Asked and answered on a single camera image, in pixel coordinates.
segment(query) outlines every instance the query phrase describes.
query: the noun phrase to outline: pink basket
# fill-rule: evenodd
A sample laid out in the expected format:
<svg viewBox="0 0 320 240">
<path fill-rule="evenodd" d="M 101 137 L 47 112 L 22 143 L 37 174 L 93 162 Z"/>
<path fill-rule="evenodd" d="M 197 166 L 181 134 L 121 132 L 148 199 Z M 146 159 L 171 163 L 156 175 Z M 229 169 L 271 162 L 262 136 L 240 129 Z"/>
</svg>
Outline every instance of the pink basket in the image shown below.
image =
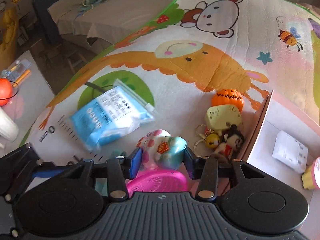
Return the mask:
<svg viewBox="0 0 320 240">
<path fill-rule="evenodd" d="M 179 171 L 173 170 L 144 170 L 127 184 L 129 196 L 134 191 L 143 192 L 180 192 L 188 191 L 186 177 Z"/>
</svg>

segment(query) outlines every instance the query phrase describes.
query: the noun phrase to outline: clear plastic bag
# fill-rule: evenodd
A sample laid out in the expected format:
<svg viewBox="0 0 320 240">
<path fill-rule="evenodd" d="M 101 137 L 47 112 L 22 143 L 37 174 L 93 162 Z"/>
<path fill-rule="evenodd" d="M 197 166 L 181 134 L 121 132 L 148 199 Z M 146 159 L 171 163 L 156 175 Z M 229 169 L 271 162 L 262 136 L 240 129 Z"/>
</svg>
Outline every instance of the clear plastic bag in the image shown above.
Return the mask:
<svg viewBox="0 0 320 240">
<path fill-rule="evenodd" d="M 152 122 L 154 107 L 116 80 L 113 88 L 98 96 L 74 113 L 70 119 L 75 132 L 88 150 L 117 140 Z"/>
</svg>

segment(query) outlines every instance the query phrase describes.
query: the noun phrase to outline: teal star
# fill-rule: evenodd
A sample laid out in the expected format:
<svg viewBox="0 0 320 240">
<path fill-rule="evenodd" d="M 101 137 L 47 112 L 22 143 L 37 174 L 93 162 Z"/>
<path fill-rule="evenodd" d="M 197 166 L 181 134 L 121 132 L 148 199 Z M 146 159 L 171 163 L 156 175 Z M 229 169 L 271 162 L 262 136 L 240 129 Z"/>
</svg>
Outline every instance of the teal star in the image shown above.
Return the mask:
<svg viewBox="0 0 320 240">
<path fill-rule="evenodd" d="M 261 60 L 264 65 L 267 64 L 268 62 L 272 62 L 272 59 L 270 58 L 270 52 L 267 52 L 266 54 L 264 54 L 261 51 L 260 56 L 257 57 L 257 60 Z"/>
</svg>

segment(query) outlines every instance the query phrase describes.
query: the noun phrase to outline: red balloon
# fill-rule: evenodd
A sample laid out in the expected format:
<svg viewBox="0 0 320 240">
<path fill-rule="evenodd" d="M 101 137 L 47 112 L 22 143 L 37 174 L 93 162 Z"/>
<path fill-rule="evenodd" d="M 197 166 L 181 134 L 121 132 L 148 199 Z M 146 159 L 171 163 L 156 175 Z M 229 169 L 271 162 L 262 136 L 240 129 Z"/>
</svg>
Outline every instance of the red balloon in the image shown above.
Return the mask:
<svg viewBox="0 0 320 240">
<path fill-rule="evenodd" d="M 12 96 L 12 85 L 6 78 L 0 78 L 0 98 L 9 98 Z M 9 99 L 0 99 L 0 106 L 8 103 Z"/>
</svg>

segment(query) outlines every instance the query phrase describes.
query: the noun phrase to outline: teal toy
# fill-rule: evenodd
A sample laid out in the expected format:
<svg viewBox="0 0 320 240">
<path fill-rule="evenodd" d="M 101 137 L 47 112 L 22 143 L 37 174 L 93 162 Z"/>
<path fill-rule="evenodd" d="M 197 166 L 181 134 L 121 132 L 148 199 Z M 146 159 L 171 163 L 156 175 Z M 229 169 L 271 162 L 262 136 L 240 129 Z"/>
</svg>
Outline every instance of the teal toy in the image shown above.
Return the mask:
<svg viewBox="0 0 320 240">
<path fill-rule="evenodd" d="M 155 162 L 162 169 L 176 170 L 183 161 L 183 151 L 187 142 L 181 137 L 166 136 L 158 146 Z"/>
</svg>

